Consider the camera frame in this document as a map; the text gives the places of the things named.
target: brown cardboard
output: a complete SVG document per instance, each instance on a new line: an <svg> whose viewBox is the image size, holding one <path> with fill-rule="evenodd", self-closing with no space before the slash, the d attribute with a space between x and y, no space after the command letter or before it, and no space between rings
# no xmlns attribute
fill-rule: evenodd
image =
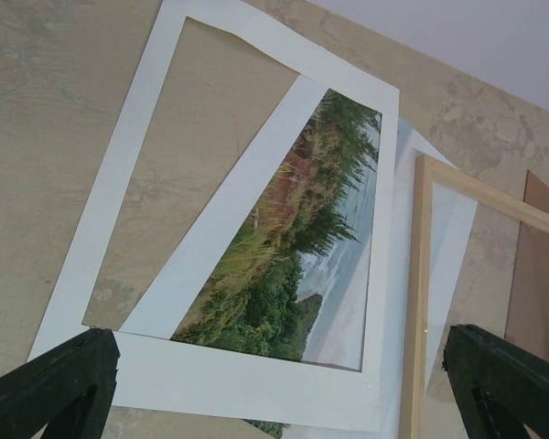
<svg viewBox="0 0 549 439"><path fill-rule="evenodd" d="M549 213L549 187L527 175L524 201ZM505 338L549 361L549 235L521 224Z"/></svg>

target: white ceiling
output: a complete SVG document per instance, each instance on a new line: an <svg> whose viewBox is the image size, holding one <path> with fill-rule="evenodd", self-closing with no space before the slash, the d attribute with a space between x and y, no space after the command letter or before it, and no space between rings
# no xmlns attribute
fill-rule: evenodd
<svg viewBox="0 0 549 439"><path fill-rule="evenodd" d="M549 110L549 0L310 0Z"/></svg>

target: picture mat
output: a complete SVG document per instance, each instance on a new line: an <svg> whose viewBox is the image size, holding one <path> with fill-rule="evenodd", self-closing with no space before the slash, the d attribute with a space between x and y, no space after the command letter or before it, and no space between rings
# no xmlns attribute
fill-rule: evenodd
<svg viewBox="0 0 549 439"><path fill-rule="evenodd" d="M301 75L274 109L120 330L170 339L327 91Z"/></svg>
<svg viewBox="0 0 549 439"><path fill-rule="evenodd" d="M297 76L233 34L185 20L85 326L120 329Z"/></svg>
<svg viewBox="0 0 549 439"><path fill-rule="evenodd" d="M198 1L193 5L195 18L202 22L204 15L207 15L207 21L224 17L224 21L228 21L225 27L231 27L231 20L235 18L232 31L241 37L251 38L253 32L248 33L252 28L249 24L258 24L255 29L259 41L252 41L258 48L265 44L261 35L273 37L280 33L281 38L266 41L270 47L265 44L263 51L275 48L275 55L277 50L278 55L285 54L286 65L296 65L296 70L307 66L313 80L382 113L381 167L375 210L380 212L388 208L388 211L385 215L377 213L377 221L379 217L384 220L374 224L374 233L379 239L372 237L372 257L382 254L375 252L375 247L388 250L398 91L246 4L231 0ZM178 32L185 19L183 7L186 6L188 2L165 2L161 6L38 331L31 358L85 329L81 317L177 44ZM234 9L242 15L232 17ZM324 69L320 65L322 60L325 61ZM311 62L317 65L309 67ZM374 273L371 274L377 279L376 286L382 294L374 297L375 307L367 315L371 323L366 326L365 339L373 346L365 351L362 373L117 332L122 356L114 404L345 430L377 430L381 424L378 410L381 359L375 354L382 342L387 258L373 262L372 269Z"/></svg>

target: frame molding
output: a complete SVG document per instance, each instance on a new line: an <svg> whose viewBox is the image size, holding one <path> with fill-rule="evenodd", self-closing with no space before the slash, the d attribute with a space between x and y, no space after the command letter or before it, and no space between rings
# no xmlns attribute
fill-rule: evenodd
<svg viewBox="0 0 549 439"><path fill-rule="evenodd" d="M400 437L407 439L420 437L421 402L425 394L431 220L435 183L549 234L548 213L433 157L417 157L400 422Z"/></svg>

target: wooden picture frame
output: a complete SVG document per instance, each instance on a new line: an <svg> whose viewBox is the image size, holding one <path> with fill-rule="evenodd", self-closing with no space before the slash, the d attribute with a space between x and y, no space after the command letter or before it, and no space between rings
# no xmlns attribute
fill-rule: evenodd
<svg viewBox="0 0 549 439"><path fill-rule="evenodd" d="M406 439L419 438L421 430L421 403L425 393L432 202L435 183L549 234L548 213L428 155L421 155L416 159L399 435Z"/></svg>

